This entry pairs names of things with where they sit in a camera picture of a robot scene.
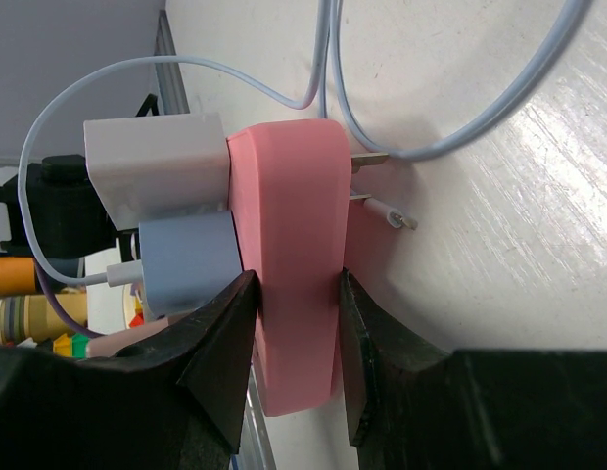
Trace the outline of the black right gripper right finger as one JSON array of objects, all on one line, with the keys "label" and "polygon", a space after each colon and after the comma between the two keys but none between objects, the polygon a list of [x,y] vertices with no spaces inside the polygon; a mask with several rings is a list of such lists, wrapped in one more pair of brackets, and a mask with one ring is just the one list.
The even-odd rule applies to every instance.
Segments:
[{"label": "black right gripper right finger", "polygon": [[339,336],[362,469],[607,469],[607,351],[444,352],[349,272]]}]

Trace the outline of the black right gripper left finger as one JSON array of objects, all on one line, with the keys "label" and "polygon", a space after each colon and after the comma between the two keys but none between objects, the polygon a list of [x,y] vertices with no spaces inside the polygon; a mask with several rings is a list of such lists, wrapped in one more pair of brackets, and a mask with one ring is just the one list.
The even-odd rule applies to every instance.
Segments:
[{"label": "black right gripper left finger", "polygon": [[225,469],[238,451],[259,285],[111,357],[0,347],[0,469]]}]

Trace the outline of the blue charger plug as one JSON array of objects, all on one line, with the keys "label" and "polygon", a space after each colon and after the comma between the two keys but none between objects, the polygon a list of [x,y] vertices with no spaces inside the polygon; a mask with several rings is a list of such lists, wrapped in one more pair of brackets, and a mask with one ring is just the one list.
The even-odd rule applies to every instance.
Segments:
[{"label": "blue charger plug", "polygon": [[145,298],[157,317],[205,305],[242,272],[230,211],[143,222],[139,242]]}]

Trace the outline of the pink triangular power strip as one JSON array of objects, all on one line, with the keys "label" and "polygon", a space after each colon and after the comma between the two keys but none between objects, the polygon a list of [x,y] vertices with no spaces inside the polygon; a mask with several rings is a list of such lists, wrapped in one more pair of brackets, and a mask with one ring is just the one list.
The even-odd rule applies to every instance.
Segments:
[{"label": "pink triangular power strip", "polygon": [[342,126],[261,123],[227,140],[242,265],[257,274],[254,368],[263,412],[315,408],[333,393],[352,157]]}]

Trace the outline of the white charger plug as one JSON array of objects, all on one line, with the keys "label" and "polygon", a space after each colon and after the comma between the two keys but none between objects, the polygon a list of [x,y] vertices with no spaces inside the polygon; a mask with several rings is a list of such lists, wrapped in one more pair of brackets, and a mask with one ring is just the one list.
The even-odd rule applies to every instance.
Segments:
[{"label": "white charger plug", "polygon": [[89,179],[117,230],[227,208],[230,156],[218,114],[89,120],[83,132]]}]

